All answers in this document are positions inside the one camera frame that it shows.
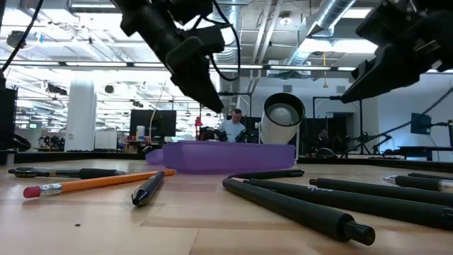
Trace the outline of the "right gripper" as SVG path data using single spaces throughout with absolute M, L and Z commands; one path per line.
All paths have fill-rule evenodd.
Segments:
M 452 68 L 452 11 L 425 14 L 405 11 L 398 46 L 387 45 L 374 59 L 360 63 L 351 75 L 353 84 L 341 96 L 343 103 L 372 98 L 419 81 L 429 69 Z

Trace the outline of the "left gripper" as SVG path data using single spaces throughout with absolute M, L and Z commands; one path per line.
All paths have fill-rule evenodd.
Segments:
M 138 33 L 157 58 L 172 73 L 171 81 L 181 92 L 215 113 L 224 104 L 210 79 L 208 59 L 189 47 L 195 43 L 174 24 L 161 4 L 128 4 L 121 10 L 120 27 L 130 36 Z

